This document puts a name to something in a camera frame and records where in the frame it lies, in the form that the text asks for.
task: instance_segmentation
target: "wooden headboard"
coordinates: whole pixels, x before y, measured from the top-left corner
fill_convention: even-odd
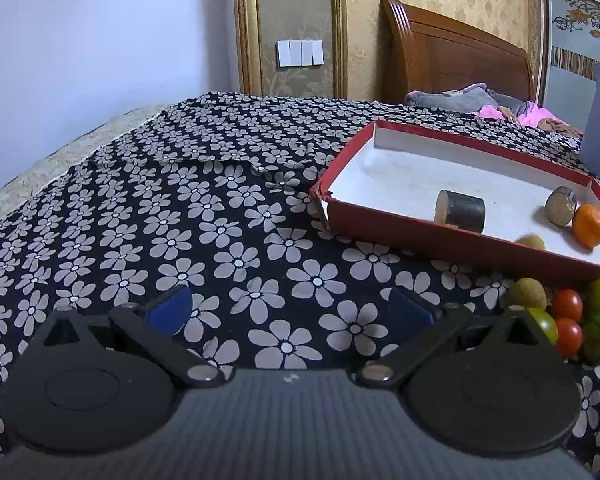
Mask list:
[[[531,68],[523,49],[398,0],[381,0],[381,5],[393,36],[382,101],[403,103],[412,90],[439,93],[473,83],[532,100]]]

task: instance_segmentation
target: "orange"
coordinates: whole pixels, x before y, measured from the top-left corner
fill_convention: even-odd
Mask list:
[[[591,204],[581,205],[571,221],[571,231],[586,248],[600,245],[600,211]]]

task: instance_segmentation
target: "white light switch panel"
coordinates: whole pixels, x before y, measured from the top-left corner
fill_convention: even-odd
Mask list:
[[[314,65],[323,65],[324,54],[322,52],[322,40],[312,41],[311,43],[314,50]]]
[[[291,50],[289,47],[289,40],[277,41],[276,47],[278,51],[278,66],[283,68],[291,65]]]
[[[289,41],[289,50],[291,52],[291,66],[302,66],[302,41]]]
[[[311,40],[302,40],[302,66],[312,66],[314,64],[314,42]]]

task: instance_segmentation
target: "bedspread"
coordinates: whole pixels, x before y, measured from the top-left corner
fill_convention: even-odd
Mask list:
[[[386,354],[399,342],[386,311],[396,284],[498,313],[510,276],[334,236],[318,221],[312,182],[375,119],[585,171],[578,139],[441,110],[217,93],[172,105],[0,222],[0,385],[53,308],[104,314],[176,283],[194,299],[176,339],[225,374]],[[568,449],[599,470],[600,366],[569,366],[583,401]],[[0,418],[0,457],[9,448]]]

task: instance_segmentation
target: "red tomato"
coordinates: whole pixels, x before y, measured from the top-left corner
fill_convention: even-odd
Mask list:
[[[574,321],[580,321],[582,317],[582,299],[575,291],[567,288],[554,294],[551,302],[551,315],[554,319],[566,317]]]
[[[567,359],[576,355],[582,344],[582,329],[573,319],[560,317],[555,320],[558,329],[558,341],[555,349],[562,358]]]

